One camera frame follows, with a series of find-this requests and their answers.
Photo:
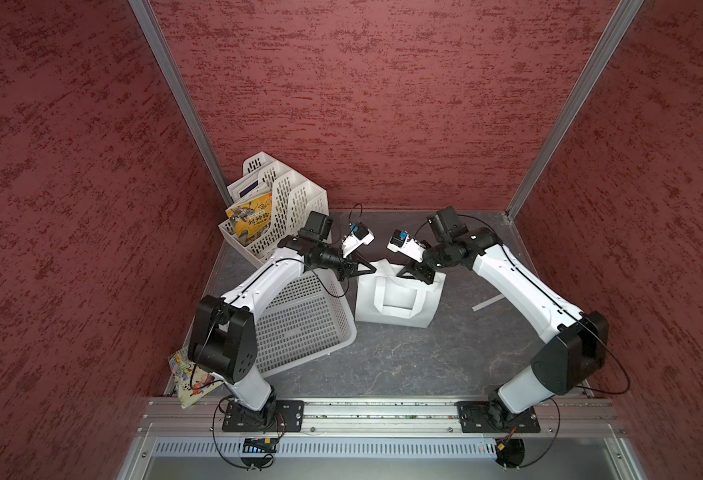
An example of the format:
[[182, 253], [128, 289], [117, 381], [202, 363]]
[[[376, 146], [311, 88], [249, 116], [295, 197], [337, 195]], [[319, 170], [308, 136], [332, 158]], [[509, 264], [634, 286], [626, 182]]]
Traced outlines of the white insulated delivery bag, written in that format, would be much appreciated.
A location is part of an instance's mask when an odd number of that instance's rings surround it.
[[384, 259], [373, 266], [375, 273], [359, 276], [355, 321], [428, 328], [439, 308], [447, 275], [437, 273], [432, 284], [425, 284], [397, 277], [403, 265]]

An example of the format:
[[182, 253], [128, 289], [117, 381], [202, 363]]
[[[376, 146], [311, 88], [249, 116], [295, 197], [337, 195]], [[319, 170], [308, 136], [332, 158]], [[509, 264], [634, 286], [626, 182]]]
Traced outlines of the white perforated plastic basket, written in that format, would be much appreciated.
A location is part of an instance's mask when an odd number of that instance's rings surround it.
[[357, 327], [344, 288], [333, 272], [306, 273], [292, 281], [257, 321], [257, 368], [263, 377], [344, 349]]

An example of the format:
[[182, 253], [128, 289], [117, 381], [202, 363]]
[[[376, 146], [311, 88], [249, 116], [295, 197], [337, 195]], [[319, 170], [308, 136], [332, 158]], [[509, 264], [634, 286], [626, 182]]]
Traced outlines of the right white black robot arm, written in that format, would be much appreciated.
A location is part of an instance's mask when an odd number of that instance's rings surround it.
[[437, 272], [463, 266], [491, 283], [525, 317], [543, 348], [513, 379], [491, 392], [485, 415], [501, 431], [535, 404], [566, 394], [605, 366], [609, 324], [599, 312], [587, 314], [565, 300], [517, 260], [491, 226], [471, 229], [465, 216], [447, 207], [425, 224], [435, 244], [405, 230], [393, 232], [387, 249], [407, 256], [405, 275], [425, 284]]

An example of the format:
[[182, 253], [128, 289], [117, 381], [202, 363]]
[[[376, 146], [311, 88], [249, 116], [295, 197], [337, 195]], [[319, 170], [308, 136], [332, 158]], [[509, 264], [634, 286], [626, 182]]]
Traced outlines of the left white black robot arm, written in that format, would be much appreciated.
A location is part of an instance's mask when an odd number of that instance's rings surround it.
[[239, 406], [265, 423], [274, 416], [276, 394], [256, 365], [257, 323], [269, 304], [307, 272], [329, 270], [338, 281], [375, 272], [357, 252], [373, 242], [373, 231], [357, 222], [342, 244], [333, 246], [326, 241], [332, 225], [330, 216], [311, 212], [305, 226], [281, 239], [253, 275], [221, 297], [204, 297], [197, 307], [187, 347], [193, 370], [204, 370], [223, 382]]

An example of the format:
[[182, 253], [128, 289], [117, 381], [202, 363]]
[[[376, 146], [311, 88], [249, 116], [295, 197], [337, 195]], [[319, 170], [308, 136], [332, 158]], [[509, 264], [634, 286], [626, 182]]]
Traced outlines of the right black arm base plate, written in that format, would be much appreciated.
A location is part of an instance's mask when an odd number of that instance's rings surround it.
[[455, 406], [463, 433], [509, 435], [541, 432], [533, 407], [513, 413], [497, 401], [461, 401]]

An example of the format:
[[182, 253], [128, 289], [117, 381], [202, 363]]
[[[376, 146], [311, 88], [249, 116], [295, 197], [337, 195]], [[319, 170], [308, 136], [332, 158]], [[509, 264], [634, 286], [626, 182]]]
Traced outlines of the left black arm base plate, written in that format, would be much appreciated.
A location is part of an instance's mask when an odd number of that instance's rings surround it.
[[275, 400], [255, 411], [237, 402], [227, 404], [218, 412], [223, 414], [223, 432], [294, 433], [302, 430], [306, 404], [300, 400]]

